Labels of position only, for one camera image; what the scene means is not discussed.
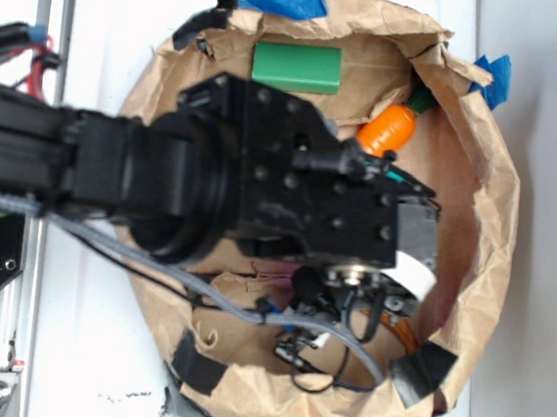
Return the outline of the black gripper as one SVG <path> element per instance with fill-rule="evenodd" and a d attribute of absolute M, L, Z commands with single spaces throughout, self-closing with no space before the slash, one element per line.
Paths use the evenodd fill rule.
<path fill-rule="evenodd" d="M 178 104 L 199 158 L 190 218 L 206 233 L 260 258 L 395 267 L 395 182 L 336 139 L 313 104 L 224 73 Z"/>

